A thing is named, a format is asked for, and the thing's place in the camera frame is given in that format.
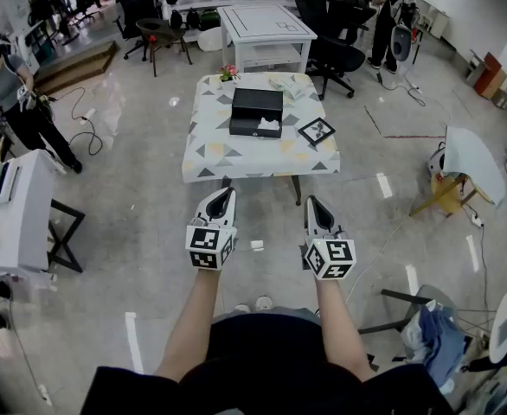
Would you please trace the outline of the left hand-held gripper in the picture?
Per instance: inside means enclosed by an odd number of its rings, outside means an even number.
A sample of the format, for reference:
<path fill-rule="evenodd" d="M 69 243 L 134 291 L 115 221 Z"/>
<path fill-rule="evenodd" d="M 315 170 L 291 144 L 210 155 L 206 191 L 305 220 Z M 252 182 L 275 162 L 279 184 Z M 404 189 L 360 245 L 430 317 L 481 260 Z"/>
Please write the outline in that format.
<path fill-rule="evenodd" d="M 196 209 L 196 218 L 233 224 L 235 208 L 235 189 L 222 188 L 200 201 Z M 231 226 L 187 225 L 185 250 L 189 254 L 191 264 L 201 270 L 220 271 L 234 250 L 236 234 L 237 229 Z"/>

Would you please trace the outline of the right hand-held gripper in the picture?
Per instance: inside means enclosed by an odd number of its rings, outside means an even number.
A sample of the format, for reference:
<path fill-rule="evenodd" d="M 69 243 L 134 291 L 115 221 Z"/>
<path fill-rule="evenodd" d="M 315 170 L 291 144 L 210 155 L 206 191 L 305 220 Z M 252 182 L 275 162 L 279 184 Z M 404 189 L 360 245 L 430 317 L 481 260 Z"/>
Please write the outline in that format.
<path fill-rule="evenodd" d="M 316 280 L 345 279 L 356 265 L 353 239 L 341 228 L 331 206 L 315 195 L 305 200 L 305 243 L 301 246 L 304 271 L 310 271 Z"/>

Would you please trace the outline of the black box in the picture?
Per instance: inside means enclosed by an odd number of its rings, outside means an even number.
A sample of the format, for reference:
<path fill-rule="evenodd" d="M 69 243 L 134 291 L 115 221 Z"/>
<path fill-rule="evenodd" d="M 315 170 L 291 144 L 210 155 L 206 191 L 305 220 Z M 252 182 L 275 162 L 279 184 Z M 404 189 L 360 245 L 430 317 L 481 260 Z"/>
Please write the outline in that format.
<path fill-rule="evenodd" d="M 281 138 L 283 100 L 281 91 L 237 88 L 234 91 L 229 134 L 233 136 Z M 259 130 L 262 118 L 278 120 L 277 131 Z"/>

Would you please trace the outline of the person's left forearm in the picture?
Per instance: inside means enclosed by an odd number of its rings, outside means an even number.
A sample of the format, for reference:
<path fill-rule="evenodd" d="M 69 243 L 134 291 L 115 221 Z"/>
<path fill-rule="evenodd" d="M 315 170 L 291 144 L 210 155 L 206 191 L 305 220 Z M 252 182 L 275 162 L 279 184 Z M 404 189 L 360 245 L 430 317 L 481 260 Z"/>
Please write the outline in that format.
<path fill-rule="evenodd" d="M 220 279 L 219 271 L 199 270 L 176 320 L 155 375 L 180 381 L 206 360 Z"/>

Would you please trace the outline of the orange brown box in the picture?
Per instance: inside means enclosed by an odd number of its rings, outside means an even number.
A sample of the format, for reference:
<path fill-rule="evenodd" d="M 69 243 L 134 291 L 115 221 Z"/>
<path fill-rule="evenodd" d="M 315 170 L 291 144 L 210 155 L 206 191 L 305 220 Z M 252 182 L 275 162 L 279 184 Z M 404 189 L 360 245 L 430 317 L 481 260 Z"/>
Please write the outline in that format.
<path fill-rule="evenodd" d="M 479 96 L 492 99 L 505 82 L 507 74 L 498 59 L 491 53 L 486 54 L 484 67 L 473 88 Z"/>

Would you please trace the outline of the yellow wooden stool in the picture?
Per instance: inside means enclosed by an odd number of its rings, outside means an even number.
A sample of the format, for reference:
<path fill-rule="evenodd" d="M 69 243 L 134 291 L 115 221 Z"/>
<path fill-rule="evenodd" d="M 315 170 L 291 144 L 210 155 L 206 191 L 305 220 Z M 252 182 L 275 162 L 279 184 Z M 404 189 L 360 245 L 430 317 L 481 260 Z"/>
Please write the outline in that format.
<path fill-rule="evenodd" d="M 410 217 L 414 217 L 432 205 L 438 205 L 449 217 L 467 205 L 475 195 L 479 195 L 484 201 L 494 205 L 485 192 L 465 174 L 442 176 L 440 172 L 437 172 L 431 176 L 430 187 L 433 195 L 412 210 L 409 213 Z"/>

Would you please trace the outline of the white round speaker device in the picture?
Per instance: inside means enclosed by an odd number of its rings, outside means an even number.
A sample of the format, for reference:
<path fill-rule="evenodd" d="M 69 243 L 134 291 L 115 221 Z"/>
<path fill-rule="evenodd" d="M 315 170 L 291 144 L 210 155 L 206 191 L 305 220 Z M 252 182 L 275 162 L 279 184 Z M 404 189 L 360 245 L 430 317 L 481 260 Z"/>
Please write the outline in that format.
<path fill-rule="evenodd" d="M 440 142 L 438 149 L 431 155 L 428 163 L 427 170 L 431 177 L 439 174 L 444 167 L 446 143 Z"/>

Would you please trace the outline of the green white tissue packet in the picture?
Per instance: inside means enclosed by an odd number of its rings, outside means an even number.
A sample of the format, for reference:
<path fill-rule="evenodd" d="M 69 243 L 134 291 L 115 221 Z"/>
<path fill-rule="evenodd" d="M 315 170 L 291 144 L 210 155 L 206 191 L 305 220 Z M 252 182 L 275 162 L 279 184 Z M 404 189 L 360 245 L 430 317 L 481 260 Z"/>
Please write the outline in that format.
<path fill-rule="evenodd" d="M 305 96 L 305 87 L 301 86 L 293 77 L 269 78 L 272 88 L 281 91 L 288 99 L 298 100 Z"/>

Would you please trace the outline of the person's black shirt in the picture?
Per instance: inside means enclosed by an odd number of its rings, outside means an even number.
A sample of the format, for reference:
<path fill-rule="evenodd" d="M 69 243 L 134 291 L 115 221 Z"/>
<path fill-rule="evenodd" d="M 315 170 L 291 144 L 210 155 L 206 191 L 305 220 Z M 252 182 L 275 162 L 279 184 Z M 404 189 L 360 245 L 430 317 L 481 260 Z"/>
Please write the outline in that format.
<path fill-rule="evenodd" d="M 80 415 L 453 415 L 422 365 L 365 382 L 327 361 L 320 325 L 243 314 L 215 322 L 207 359 L 180 381 L 98 367 Z"/>

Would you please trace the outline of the black office chair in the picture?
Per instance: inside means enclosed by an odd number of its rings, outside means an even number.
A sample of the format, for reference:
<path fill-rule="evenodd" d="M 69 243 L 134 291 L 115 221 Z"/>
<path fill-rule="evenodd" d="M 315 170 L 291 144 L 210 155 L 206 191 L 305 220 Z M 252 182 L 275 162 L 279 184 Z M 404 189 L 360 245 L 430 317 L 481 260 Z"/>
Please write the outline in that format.
<path fill-rule="evenodd" d="M 154 0 L 119 0 L 124 14 L 124 24 L 121 24 L 120 16 L 114 21 L 117 25 L 122 38 L 125 41 L 136 39 L 135 46 L 127 51 L 124 59 L 129 58 L 129 54 L 142 48 L 142 61 L 146 61 L 146 52 L 149 42 L 138 28 L 137 22 L 145 18 L 158 18 L 159 14 Z"/>
<path fill-rule="evenodd" d="M 302 22 L 316 34 L 308 55 L 313 69 L 307 75 L 323 79 L 318 97 L 324 99 L 332 80 L 348 91 L 348 98 L 353 98 L 355 89 L 344 80 L 345 74 L 356 71 L 365 62 L 365 53 L 354 43 L 360 30 L 369 29 L 367 21 L 376 14 L 376 9 L 344 0 L 294 1 Z"/>

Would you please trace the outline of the brown wicker chair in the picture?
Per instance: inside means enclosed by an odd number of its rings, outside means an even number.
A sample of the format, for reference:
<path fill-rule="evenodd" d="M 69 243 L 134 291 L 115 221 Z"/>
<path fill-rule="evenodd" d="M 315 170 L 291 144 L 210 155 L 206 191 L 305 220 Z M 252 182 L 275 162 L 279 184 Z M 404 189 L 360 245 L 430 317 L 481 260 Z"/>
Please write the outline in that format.
<path fill-rule="evenodd" d="M 153 66 L 153 74 L 157 76 L 156 52 L 160 48 L 170 48 L 172 45 L 178 45 L 186 54 L 190 65 L 193 64 L 190 59 L 189 50 L 184 35 L 186 31 L 182 28 L 173 29 L 170 22 L 160 18 L 143 18 L 136 22 L 137 28 L 141 31 L 142 36 L 147 42 L 149 60 Z"/>

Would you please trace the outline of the wooden step platform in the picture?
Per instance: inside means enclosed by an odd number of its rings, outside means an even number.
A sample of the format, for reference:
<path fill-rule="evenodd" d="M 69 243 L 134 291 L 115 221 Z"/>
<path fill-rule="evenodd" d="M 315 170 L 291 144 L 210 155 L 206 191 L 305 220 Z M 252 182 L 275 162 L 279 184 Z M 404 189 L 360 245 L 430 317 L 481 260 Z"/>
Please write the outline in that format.
<path fill-rule="evenodd" d="M 50 95 L 99 76 L 109 68 L 118 50 L 117 42 L 109 40 L 55 58 L 39 67 L 35 74 L 35 89 Z"/>

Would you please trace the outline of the round white side table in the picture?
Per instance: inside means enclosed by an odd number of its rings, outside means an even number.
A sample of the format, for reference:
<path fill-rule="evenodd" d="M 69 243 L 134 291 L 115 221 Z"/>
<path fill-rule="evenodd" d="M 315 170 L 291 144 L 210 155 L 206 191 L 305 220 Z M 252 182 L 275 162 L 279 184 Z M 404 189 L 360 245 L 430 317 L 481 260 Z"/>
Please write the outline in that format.
<path fill-rule="evenodd" d="M 489 358 L 492 364 L 498 364 L 507 355 L 507 292 L 502 297 L 493 319 Z"/>

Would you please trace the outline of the black picture frame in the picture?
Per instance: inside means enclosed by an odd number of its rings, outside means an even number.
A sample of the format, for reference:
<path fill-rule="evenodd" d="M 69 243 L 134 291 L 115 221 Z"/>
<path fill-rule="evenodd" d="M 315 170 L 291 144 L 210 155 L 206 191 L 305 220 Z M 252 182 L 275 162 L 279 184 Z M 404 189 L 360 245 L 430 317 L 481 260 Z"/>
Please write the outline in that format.
<path fill-rule="evenodd" d="M 298 133 L 313 146 L 322 143 L 335 132 L 336 130 L 322 118 L 316 118 L 298 130 Z"/>

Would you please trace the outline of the black frame chair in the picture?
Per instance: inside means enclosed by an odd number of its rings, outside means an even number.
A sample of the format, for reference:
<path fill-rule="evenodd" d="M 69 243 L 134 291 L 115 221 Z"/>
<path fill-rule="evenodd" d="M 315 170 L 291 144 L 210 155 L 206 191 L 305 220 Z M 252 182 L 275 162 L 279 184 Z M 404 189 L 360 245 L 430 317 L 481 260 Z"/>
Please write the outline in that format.
<path fill-rule="evenodd" d="M 415 295 L 410 295 L 407 293 L 401 293 L 388 289 L 383 289 L 381 291 L 381 295 L 410 303 L 410 307 L 408 308 L 405 318 L 397 322 L 389 322 L 379 326 L 359 329 L 359 333 L 361 335 L 374 334 L 392 329 L 396 330 L 398 333 L 401 333 L 401 331 L 408 325 L 411 319 L 415 316 L 416 312 L 420 309 L 420 307 L 422 305 L 429 304 L 433 300 L 436 302 L 438 307 L 440 307 L 443 310 L 449 311 L 451 313 L 452 322 L 457 323 L 458 319 L 457 307 L 446 294 L 444 294 L 441 290 L 433 286 L 423 285 L 420 287 L 419 291 Z"/>

